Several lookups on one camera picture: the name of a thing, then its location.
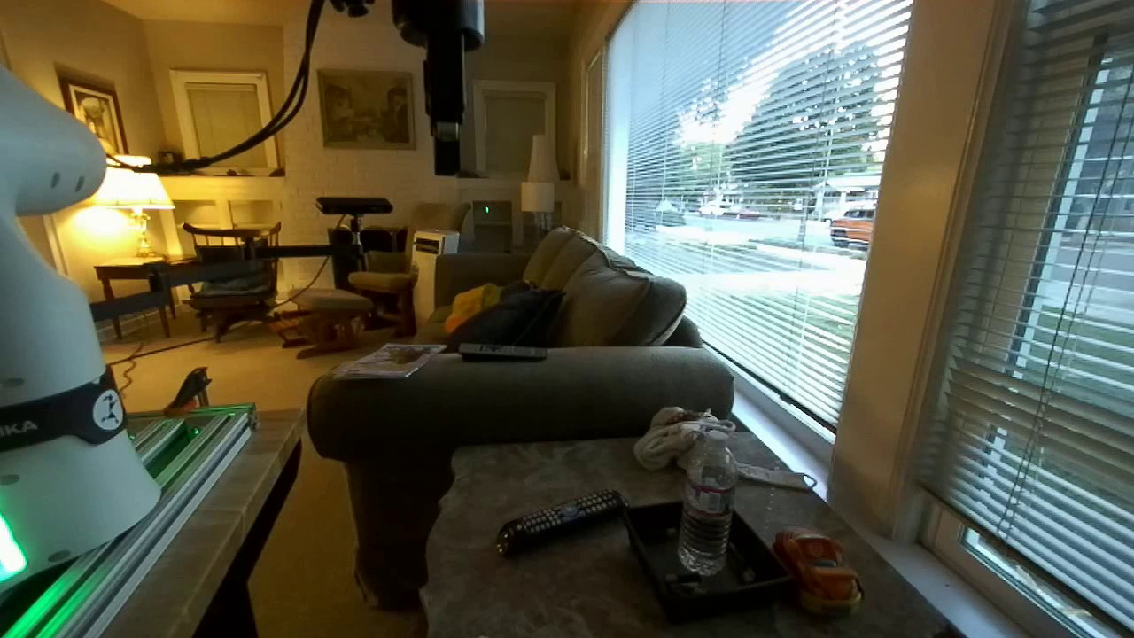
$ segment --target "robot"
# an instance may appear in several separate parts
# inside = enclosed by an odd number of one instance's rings
[[[100,143],[0,67],[0,601],[160,504],[89,302],[18,223],[80,201],[103,169]]]

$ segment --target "desk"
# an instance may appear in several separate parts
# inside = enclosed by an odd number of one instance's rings
[[[114,337],[121,337],[121,312],[146,312],[146,308],[160,312],[161,335],[171,337],[171,316],[166,316],[166,312],[173,312],[173,297],[171,297],[171,288],[166,288],[166,271],[171,266],[177,266],[177,263],[166,263],[166,259],[118,259],[118,263],[100,263],[95,266],[95,276],[103,284],[103,302],[105,302],[105,312],[108,312],[108,324],[114,324]],[[131,302],[122,297],[121,308],[118,308],[114,282],[146,282],[148,294],[136,294]]]
[[[621,522],[503,559],[493,549],[505,518],[621,491],[622,504],[679,497],[679,471],[640,471],[635,439],[460,448],[453,491],[428,536],[428,587],[420,589],[428,636],[947,636],[947,620],[839,522],[817,497],[745,484],[738,513],[772,544],[778,529],[832,536],[862,575],[863,601],[853,617],[815,620],[793,602],[751,605],[724,617],[667,623]],[[751,462],[774,457],[745,438]]]

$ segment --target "tray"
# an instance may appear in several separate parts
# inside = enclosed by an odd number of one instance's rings
[[[679,504],[622,507],[630,549],[670,620],[751,610],[793,592],[790,571],[738,513],[725,568],[696,577],[675,564]]]

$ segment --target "green light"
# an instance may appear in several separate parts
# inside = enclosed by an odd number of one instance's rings
[[[0,583],[20,575],[29,568],[20,545],[10,539],[10,529],[0,513]]]

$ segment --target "lamp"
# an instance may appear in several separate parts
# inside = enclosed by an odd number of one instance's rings
[[[151,256],[146,213],[173,211],[161,181],[157,174],[146,174],[146,169],[118,169],[118,167],[108,167],[95,199],[114,205],[114,211],[126,211],[135,218],[135,227],[136,227],[136,256],[140,259]]]
[[[532,218],[533,234],[545,234],[553,227],[555,167],[545,136],[532,136],[527,178],[522,184],[522,213]]]

